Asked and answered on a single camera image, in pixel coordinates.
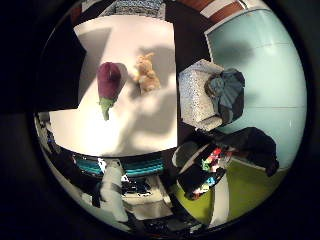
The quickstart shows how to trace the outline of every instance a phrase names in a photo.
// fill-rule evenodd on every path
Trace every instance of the gray armchair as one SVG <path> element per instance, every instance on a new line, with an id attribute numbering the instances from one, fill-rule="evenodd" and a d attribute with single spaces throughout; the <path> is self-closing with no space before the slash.
<path id="1" fill-rule="evenodd" d="M 110 15 L 140 15 L 165 20 L 166 4 L 162 0 L 157 1 L 114 1 L 99 17 Z"/>

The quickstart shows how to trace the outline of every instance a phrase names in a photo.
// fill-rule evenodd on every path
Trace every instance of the bag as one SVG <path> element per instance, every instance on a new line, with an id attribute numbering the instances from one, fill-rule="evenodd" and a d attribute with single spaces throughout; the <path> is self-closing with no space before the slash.
<path id="1" fill-rule="evenodd" d="M 193 164 L 178 175 L 177 183 L 185 192 L 184 196 L 189 200 L 197 200 L 218 184 L 226 173 L 230 158 L 230 153 L 224 149 L 217 148 L 212 143 L 208 144 L 192 160 Z"/>
<path id="2" fill-rule="evenodd" d="M 229 124 L 242 116 L 244 107 L 245 79 L 241 72 L 229 68 L 213 75 L 205 84 L 214 111 L 221 117 L 222 124 Z"/>

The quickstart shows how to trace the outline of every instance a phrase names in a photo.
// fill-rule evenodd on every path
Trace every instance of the chair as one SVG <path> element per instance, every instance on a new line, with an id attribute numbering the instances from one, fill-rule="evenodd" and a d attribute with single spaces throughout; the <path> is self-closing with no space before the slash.
<path id="1" fill-rule="evenodd" d="M 222 67 L 201 59 L 179 74 L 180 109 L 184 123 L 206 131 L 222 124 L 204 90 L 208 78 L 222 71 Z"/>
<path id="2" fill-rule="evenodd" d="M 166 4 L 162 0 L 156 1 L 114 1 L 99 17 L 110 15 L 140 15 L 165 20 Z"/>

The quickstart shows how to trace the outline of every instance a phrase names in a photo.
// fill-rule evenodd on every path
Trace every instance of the teddy bear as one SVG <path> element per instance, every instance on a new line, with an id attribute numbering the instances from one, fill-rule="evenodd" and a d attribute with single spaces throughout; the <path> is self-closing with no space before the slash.
<path id="1" fill-rule="evenodd" d="M 135 67 L 138 70 L 138 74 L 134 76 L 133 80 L 139 83 L 141 95 L 150 92 L 155 89 L 161 88 L 160 80 L 152 68 L 151 58 L 154 53 L 148 53 L 138 57 Z"/>

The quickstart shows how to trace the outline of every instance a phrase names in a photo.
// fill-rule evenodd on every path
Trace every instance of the backpack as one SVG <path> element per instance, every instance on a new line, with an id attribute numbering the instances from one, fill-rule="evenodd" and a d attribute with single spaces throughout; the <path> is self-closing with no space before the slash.
<path id="1" fill-rule="evenodd" d="M 222 124 L 229 124 L 243 113 L 245 79 L 241 72 L 229 68 L 213 75 L 205 84 L 214 111 L 221 117 Z"/>

